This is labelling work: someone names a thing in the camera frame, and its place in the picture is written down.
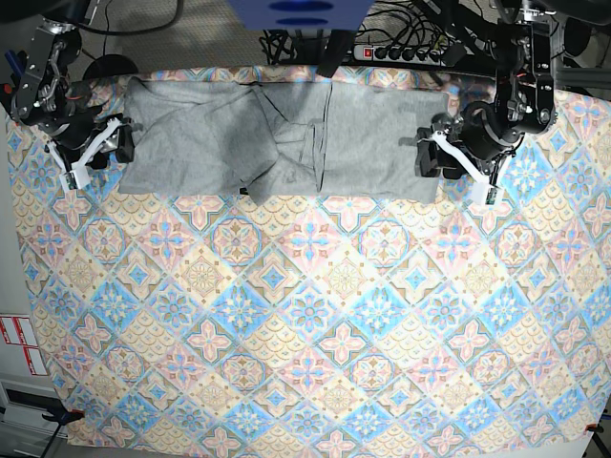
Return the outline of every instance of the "gray fabric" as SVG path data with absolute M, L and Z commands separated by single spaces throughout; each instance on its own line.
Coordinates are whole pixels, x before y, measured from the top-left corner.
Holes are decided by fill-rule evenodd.
M 129 83 L 135 161 L 119 192 L 372 196 L 434 201 L 406 139 L 446 111 L 443 93 L 342 83 Z

